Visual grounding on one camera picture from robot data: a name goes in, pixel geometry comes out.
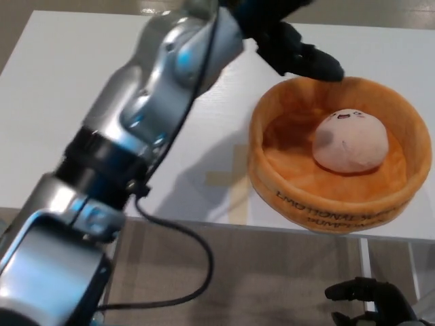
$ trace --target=black cable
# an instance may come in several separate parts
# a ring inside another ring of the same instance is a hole
[[[211,28],[211,35],[209,44],[207,45],[207,51],[204,57],[204,61],[202,63],[202,67],[200,69],[200,72],[198,74],[198,79],[195,84],[195,87],[192,92],[192,98],[190,99],[190,103],[188,106],[188,109],[186,110],[184,116],[182,117],[179,125],[175,129],[175,132],[171,135],[171,138],[169,139],[165,149],[163,152],[159,155],[157,161],[153,164],[153,166],[150,168],[150,170],[147,172],[147,175],[145,176],[143,180],[143,184],[147,184],[150,180],[151,176],[154,174],[156,169],[160,166],[162,161],[166,158],[169,150],[171,149],[175,138],[179,134],[182,126],[184,125],[184,122],[187,119],[187,116],[193,106],[193,102],[195,101],[196,97],[198,96],[198,93],[200,91],[200,88],[202,86],[202,81],[205,76],[206,68],[209,63],[210,53],[214,45],[214,38],[216,34],[216,29],[218,28],[218,21],[219,21],[219,6],[216,8],[216,15],[215,15],[215,21],[213,23],[213,26]],[[211,250],[209,244],[207,243],[204,238],[202,238],[199,234],[195,233],[191,229],[179,225],[178,223],[174,223],[172,221],[167,221],[165,219],[160,219],[151,215],[148,215],[140,206],[139,201],[142,198],[141,194],[139,196],[136,196],[135,198],[135,206],[137,211],[142,215],[142,217],[146,220],[148,220],[151,223],[154,223],[156,225],[160,225],[165,228],[170,228],[172,230],[181,232],[182,234],[185,234],[186,236],[189,236],[193,239],[195,239],[202,248],[204,248],[204,251],[207,255],[207,261],[208,261],[208,271],[207,275],[205,277],[204,282],[202,285],[195,291],[191,292],[191,294],[185,295],[183,297],[179,297],[177,299],[172,300],[165,300],[165,301],[159,301],[159,302],[137,302],[137,303],[121,303],[121,304],[105,304],[97,307],[97,311],[106,311],[106,310],[131,310],[131,309],[151,309],[151,308],[162,308],[162,307],[169,307],[169,306],[176,306],[178,304],[183,304],[185,302],[188,302],[190,300],[193,300],[200,296],[204,291],[209,287],[211,279],[213,277],[214,272],[214,258],[213,258],[213,251]]]
[[[145,184],[148,183],[148,181],[151,179],[154,172],[156,172],[157,168],[160,166],[160,164],[162,163],[164,158],[169,153],[169,150],[171,149],[175,138],[177,137],[177,135],[181,131],[181,128],[183,127],[184,122],[186,122],[186,119],[189,115],[189,112],[192,109],[193,103],[196,100],[196,97],[198,96],[199,90],[201,89],[202,82],[203,82],[203,79],[205,76],[205,71],[207,70],[207,65],[209,64],[209,58],[210,58],[211,50],[212,50],[213,45],[214,45],[216,29],[218,29],[218,22],[219,22],[219,5],[216,8],[215,21],[213,23],[213,27],[211,28],[210,41],[209,41],[209,44],[207,45],[207,51],[205,53],[204,61],[203,61],[202,67],[199,71],[198,79],[196,81],[195,87],[194,87],[193,92],[192,92],[192,98],[190,99],[188,109],[184,113],[184,116],[182,117],[182,119],[181,119],[180,123],[178,124],[177,128],[175,129],[174,133],[171,135],[171,138],[169,139],[165,149],[160,154],[157,161],[153,164],[153,166],[150,168],[150,170],[147,172],[147,174],[145,176]]]
[[[183,297],[179,297],[177,299],[165,300],[165,301],[157,301],[157,302],[138,302],[138,303],[121,303],[121,304],[105,304],[99,306],[97,311],[106,311],[106,310],[130,310],[130,309],[151,309],[151,308],[162,308],[169,306],[176,306],[178,304],[183,304],[193,300],[204,293],[204,291],[209,287],[211,279],[213,278],[214,272],[214,258],[213,251],[211,250],[207,241],[201,237],[199,234],[195,233],[191,229],[179,225],[178,223],[167,221],[165,219],[159,219],[157,217],[151,216],[147,214],[140,206],[139,206],[140,197],[136,197],[135,199],[135,207],[137,211],[143,216],[144,219],[147,219],[149,222],[163,226],[165,228],[169,228],[172,230],[176,230],[195,239],[201,246],[204,248],[204,251],[207,255],[208,261],[208,271],[203,281],[202,285],[195,291],[191,292],[191,294],[185,295]]]

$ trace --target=floor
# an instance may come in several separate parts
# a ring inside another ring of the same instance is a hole
[[[33,10],[153,14],[175,0],[0,0],[0,72]],[[317,0],[290,22],[435,29],[432,0]],[[9,223],[14,209],[0,209]],[[210,290],[174,308],[112,312],[121,325],[331,325],[329,314],[362,312],[359,303],[328,302],[324,289],[360,275],[358,243],[346,238],[193,227],[213,247],[216,273]],[[407,245],[370,241],[372,271],[415,301]],[[205,273],[198,248],[178,234],[131,221],[122,233],[109,301],[151,301],[183,295]]]

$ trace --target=orange bowl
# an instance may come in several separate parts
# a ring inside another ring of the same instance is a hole
[[[340,175],[313,159],[315,129],[341,109],[366,112],[386,127],[389,153],[375,171]],[[313,231],[342,234],[391,221],[423,185],[431,163],[429,132],[414,107],[367,79],[289,79],[271,88],[251,117],[248,171],[254,189],[284,217]]]

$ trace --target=silver robotic arm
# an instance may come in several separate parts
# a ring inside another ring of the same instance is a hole
[[[122,229],[128,199],[146,196],[194,99],[243,51],[245,38],[280,74],[343,78],[335,59],[279,22],[306,1],[270,4],[272,16],[264,15],[268,1],[251,2],[231,12],[213,0],[187,1],[147,23],[57,169],[41,177],[0,238],[0,325],[89,325],[111,276],[103,245]]]

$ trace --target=dumpling plush toy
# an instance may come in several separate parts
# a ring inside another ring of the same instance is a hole
[[[337,111],[315,131],[315,160],[337,173],[372,170],[382,164],[387,153],[387,131],[382,122],[358,110]]]

